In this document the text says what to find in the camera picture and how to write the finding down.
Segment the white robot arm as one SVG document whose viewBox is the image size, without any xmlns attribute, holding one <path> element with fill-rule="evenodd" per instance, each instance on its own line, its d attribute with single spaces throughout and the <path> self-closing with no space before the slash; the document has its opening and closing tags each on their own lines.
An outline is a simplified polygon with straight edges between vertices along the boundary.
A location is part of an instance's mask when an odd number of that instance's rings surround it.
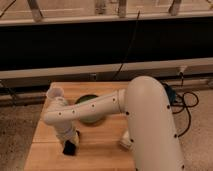
<svg viewBox="0 0 213 171">
<path fill-rule="evenodd" d="M 153 77 L 136 77 L 124 89 L 76 105 L 49 107 L 43 120 L 64 130 L 71 120 L 117 113 L 127 117 L 135 171 L 184 171 L 169 99 Z"/>
</svg>

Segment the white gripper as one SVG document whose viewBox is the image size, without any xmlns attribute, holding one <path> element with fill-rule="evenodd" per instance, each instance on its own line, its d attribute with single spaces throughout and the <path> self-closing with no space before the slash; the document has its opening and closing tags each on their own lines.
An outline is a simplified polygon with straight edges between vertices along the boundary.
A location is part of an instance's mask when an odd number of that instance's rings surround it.
<svg viewBox="0 0 213 171">
<path fill-rule="evenodd" d="M 76 147 L 79 146 L 80 131 L 75 127 L 70 126 L 66 129 L 56 129 L 56 137 L 64 146 L 63 154 L 74 156 L 76 153 Z"/>
</svg>

